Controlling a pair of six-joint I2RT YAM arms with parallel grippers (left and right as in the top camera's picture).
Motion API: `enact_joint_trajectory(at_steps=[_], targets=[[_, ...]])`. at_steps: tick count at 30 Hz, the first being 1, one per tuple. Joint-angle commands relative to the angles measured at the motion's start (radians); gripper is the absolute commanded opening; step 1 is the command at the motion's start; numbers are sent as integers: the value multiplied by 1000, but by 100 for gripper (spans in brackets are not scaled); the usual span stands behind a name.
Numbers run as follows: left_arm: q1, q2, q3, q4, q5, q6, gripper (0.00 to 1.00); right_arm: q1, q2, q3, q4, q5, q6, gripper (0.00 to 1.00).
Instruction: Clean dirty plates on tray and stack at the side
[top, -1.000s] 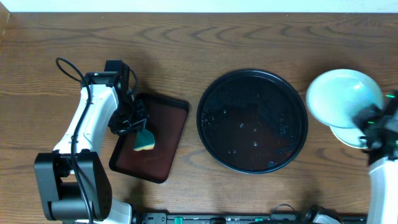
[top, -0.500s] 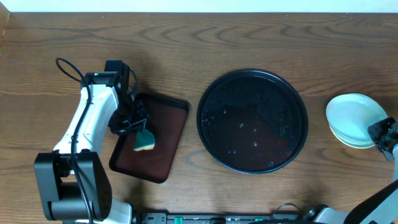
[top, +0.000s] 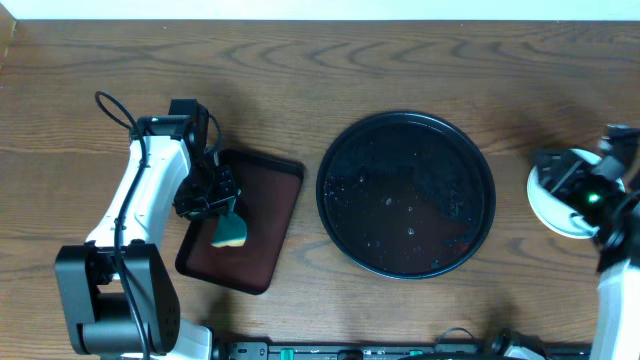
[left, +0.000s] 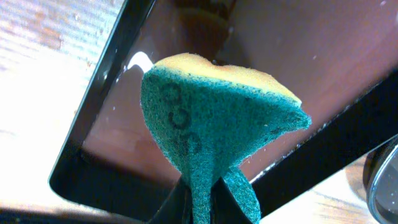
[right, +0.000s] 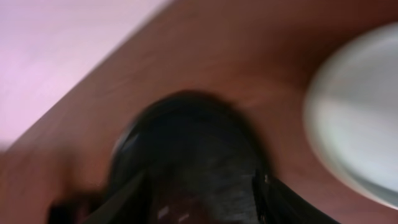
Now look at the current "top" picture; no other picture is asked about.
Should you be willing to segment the pale green plate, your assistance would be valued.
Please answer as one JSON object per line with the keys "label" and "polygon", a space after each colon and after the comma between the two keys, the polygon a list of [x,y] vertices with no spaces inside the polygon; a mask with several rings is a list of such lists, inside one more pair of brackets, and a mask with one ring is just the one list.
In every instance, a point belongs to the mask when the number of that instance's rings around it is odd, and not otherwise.
{"label": "pale green plate", "polygon": [[622,177],[627,169],[615,153],[601,157],[581,149],[540,150],[527,180],[529,204],[560,235],[608,243],[624,233],[629,194]]}

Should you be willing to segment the green sponge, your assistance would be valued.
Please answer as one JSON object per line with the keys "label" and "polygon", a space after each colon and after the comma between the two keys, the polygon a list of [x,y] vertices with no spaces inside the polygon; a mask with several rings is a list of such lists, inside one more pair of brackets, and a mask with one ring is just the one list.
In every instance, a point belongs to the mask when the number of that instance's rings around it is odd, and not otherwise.
{"label": "green sponge", "polygon": [[242,247],[247,236],[245,221],[235,212],[229,212],[227,215],[219,216],[211,245],[216,248]]}

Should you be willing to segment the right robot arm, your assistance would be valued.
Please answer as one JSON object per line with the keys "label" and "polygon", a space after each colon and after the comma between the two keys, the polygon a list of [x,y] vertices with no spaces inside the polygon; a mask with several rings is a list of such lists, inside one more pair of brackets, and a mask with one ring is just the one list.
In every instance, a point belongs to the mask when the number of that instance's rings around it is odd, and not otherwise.
{"label": "right robot arm", "polygon": [[542,149],[534,155],[527,197],[552,231],[593,242],[598,319],[590,357],[639,357],[639,176],[622,178],[639,152],[639,130],[609,125],[599,155],[581,149]]}

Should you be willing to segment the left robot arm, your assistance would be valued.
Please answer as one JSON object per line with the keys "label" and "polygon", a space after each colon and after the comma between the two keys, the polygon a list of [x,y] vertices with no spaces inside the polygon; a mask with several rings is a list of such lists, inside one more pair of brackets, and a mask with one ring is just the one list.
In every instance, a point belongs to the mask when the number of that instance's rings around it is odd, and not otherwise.
{"label": "left robot arm", "polygon": [[213,332],[182,318],[159,246],[171,211],[191,222],[220,218],[217,245],[246,240],[230,170],[207,145],[215,121],[206,112],[131,121],[129,162],[107,212],[84,244],[62,247],[54,264],[76,353],[212,358]]}

